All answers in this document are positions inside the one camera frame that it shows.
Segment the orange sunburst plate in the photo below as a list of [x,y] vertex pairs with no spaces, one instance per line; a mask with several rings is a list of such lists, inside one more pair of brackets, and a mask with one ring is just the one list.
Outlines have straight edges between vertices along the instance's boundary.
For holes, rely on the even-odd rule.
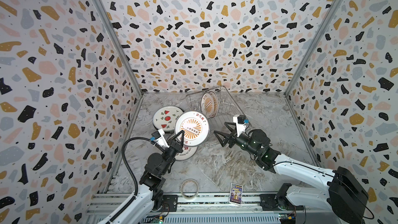
[[214,100],[210,93],[206,92],[201,98],[201,111],[207,117],[211,118],[214,111]]
[[207,117],[197,111],[184,112],[179,116],[174,127],[174,133],[184,130],[184,145],[197,147],[204,143],[210,134]]
[[212,111],[212,118],[214,118],[218,114],[218,111],[219,111],[219,100],[218,100],[217,95],[213,91],[210,92],[210,95],[212,96],[212,99],[213,99],[214,108]]

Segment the watermelon pattern plate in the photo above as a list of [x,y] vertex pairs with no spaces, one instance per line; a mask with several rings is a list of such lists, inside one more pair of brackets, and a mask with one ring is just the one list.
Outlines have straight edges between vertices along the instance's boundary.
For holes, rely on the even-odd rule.
[[156,130],[163,129],[165,133],[174,131],[174,127],[183,110],[176,106],[166,106],[159,109],[153,116],[153,125]]

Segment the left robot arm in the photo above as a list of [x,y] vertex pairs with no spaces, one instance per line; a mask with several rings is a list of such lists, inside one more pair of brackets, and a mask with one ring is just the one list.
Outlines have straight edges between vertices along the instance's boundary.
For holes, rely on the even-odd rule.
[[[162,187],[163,177],[169,173],[176,161],[177,154],[183,152],[185,131],[179,131],[166,140],[161,130],[152,134],[152,138],[134,137],[125,141],[121,148],[122,160],[134,183],[134,192],[128,196],[110,215],[105,217],[102,224],[139,224],[150,212],[163,209]],[[130,168],[125,150],[132,141],[143,140],[153,144],[160,153],[152,153],[145,165],[145,171],[137,180]]]

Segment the purple card box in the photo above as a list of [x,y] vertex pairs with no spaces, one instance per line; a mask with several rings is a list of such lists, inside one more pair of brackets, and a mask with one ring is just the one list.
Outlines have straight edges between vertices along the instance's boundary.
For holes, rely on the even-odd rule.
[[242,205],[243,185],[232,183],[230,188],[229,203]]

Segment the orange sunburst plate front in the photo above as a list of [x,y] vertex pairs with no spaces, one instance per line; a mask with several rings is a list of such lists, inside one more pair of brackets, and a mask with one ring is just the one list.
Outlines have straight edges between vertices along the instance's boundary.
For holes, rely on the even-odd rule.
[[197,111],[184,112],[179,116],[174,127],[174,133],[184,130],[184,145],[197,147],[204,143],[210,134],[207,117]]

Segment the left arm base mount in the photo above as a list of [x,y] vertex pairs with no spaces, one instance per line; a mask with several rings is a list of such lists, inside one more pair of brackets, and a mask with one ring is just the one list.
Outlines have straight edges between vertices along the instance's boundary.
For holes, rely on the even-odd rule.
[[154,192],[152,196],[154,203],[153,211],[162,210],[164,212],[176,212],[178,204],[177,194],[166,194],[164,195],[163,190]]

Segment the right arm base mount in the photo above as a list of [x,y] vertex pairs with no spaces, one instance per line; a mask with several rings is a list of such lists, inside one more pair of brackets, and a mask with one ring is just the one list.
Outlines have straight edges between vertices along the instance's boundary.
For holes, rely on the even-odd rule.
[[294,205],[289,202],[287,198],[287,190],[292,184],[284,183],[279,191],[275,194],[260,194],[260,206],[263,211],[293,211],[298,207],[298,210],[304,210],[302,205]]

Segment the aluminium front rail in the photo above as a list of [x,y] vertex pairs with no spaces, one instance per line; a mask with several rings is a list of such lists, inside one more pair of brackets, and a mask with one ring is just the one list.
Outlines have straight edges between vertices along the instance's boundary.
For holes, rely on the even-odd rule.
[[[341,224],[333,212],[304,206],[304,210],[263,211],[260,194],[273,192],[246,192],[242,205],[229,203],[227,192],[199,194],[186,200],[179,193],[176,212],[152,211],[139,224]],[[130,194],[95,194],[87,210],[84,224],[99,224]]]

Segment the red character white plate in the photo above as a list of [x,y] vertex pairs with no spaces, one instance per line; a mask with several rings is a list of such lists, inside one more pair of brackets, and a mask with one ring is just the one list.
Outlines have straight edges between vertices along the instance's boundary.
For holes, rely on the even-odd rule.
[[[174,135],[171,135],[170,137],[167,138],[167,143],[170,145],[171,140],[173,139]],[[192,158],[196,152],[198,150],[198,147],[188,147],[188,146],[184,146],[183,150],[181,153],[178,153],[175,156],[176,161],[185,161],[188,160],[190,158]]]

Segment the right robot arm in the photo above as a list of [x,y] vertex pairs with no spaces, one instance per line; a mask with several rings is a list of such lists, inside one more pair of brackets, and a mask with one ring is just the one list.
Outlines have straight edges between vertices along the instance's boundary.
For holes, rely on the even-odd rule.
[[238,146],[253,155],[262,170],[289,176],[307,184],[307,187],[282,184],[274,199],[266,200],[264,206],[286,210],[295,206],[308,206],[331,211],[349,224],[362,222],[369,195],[349,170],[343,167],[325,169],[292,159],[272,149],[271,140],[261,129],[246,133],[231,125],[230,122],[225,124],[228,133],[214,132],[222,147]]

